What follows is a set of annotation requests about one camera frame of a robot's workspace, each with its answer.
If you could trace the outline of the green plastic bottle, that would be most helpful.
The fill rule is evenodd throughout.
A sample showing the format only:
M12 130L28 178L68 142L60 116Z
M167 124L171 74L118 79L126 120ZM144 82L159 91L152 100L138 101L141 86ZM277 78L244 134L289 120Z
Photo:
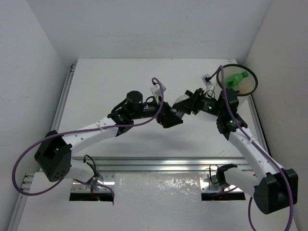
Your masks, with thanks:
M225 78L225 87L228 89L233 89L236 86L238 86L242 80L249 76L249 73L247 71L243 71L238 74L232 74Z

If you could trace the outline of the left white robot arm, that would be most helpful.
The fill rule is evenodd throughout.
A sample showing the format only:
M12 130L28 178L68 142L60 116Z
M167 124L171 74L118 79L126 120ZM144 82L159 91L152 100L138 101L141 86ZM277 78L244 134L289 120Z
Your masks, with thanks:
M130 91L124 101L99 121L75 131L48 132L34 159L50 182L63 178L89 182L98 172L94 165L73 160L75 154L100 141L126 133L136 126L135 120L155 119L163 128L170 128L182 124L183 115L160 97L144 102L139 91Z

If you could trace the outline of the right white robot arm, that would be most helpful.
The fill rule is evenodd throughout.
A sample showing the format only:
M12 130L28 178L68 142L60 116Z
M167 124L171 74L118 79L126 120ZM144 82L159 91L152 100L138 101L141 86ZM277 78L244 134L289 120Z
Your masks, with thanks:
M254 175L249 175L235 164L217 169L220 186L234 185L250 195L263 214L270 214L297 203L298 175L285 169L259 145L250 129L237 113L238 94L232 89L221 91L219 98L208 98L203 89L186 91L172 108L181 114L200 111L217 116L220 134L242 154Z

